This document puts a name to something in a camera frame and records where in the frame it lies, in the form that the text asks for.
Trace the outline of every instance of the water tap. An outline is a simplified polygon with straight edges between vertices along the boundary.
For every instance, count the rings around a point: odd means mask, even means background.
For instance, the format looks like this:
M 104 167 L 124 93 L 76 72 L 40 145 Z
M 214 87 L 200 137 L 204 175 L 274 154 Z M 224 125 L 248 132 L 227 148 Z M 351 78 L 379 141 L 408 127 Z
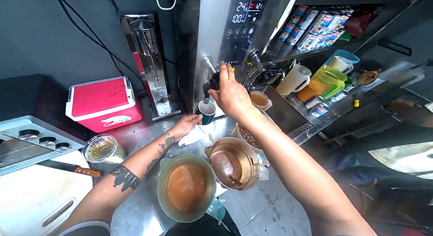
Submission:
M 208 104 L 210 98 L 210 94 L 208 91 L 210 89 L 214 89 L 214 90 L 219 89 L 219 72 L 215 70 L 214 66 L 210 62 L 209 56 L 205 56 L 202 60 L 202 63 L 209 70 L 209 74 L 208 74 L 209 81 L 203 84 L 203 93 L 204 93 L 203 103 Z

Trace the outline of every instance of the sink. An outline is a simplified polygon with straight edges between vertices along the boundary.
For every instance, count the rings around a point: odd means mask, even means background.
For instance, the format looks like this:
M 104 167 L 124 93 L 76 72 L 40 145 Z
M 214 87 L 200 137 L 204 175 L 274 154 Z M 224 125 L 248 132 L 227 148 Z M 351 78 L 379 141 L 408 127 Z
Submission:
M 294 136 L 312 126 L 295 107 L 272 87 L 262 86 L 255 90 L 264 92 L 269 97 L 272 101 L 272 106 L 265 113 L 291 138 L 294 138 Z

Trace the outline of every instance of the glass jar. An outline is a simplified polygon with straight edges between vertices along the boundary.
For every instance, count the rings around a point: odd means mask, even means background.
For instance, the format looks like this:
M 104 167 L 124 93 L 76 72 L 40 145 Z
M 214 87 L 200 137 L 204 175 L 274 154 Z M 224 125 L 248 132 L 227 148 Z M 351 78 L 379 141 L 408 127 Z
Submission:
M 126 159 L 125 150 L 114 136 L 98 134 L 89 139 L 81 153 L 91 163 L 120 164 Z

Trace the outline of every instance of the yellow pitcher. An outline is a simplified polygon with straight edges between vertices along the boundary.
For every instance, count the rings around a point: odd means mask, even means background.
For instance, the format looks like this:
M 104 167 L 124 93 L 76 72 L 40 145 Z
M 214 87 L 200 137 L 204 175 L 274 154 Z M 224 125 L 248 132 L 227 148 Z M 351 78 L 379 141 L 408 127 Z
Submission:
M 296 94 L 296 97 L 307 102 L 317 95 L 326 94 L 323 98 L 328 99 L 344 89 L 346 80 L 347 76 L 343 72 L 323 65 L 311 77 L 310 83 Z

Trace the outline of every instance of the white cable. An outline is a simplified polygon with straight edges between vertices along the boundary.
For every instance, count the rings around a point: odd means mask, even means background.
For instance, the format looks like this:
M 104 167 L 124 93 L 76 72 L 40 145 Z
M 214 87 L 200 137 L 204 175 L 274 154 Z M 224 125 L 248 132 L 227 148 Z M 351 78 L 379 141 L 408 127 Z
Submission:
M 160 8 L 161 10 L 171 10 L 171 9 L 173 9 L 173 8 L 175 7 L 175 5 L 176 5 L 176 0 L 174 1 L 173 6 L 171 6 L 171 7 L 161 7 L 161 6 L 159 5 L 159 1 L 158 1 L 158 0 L 156 0 L 156 4 L 158 4 L 158 6 L 159 6 L 159 8 Z

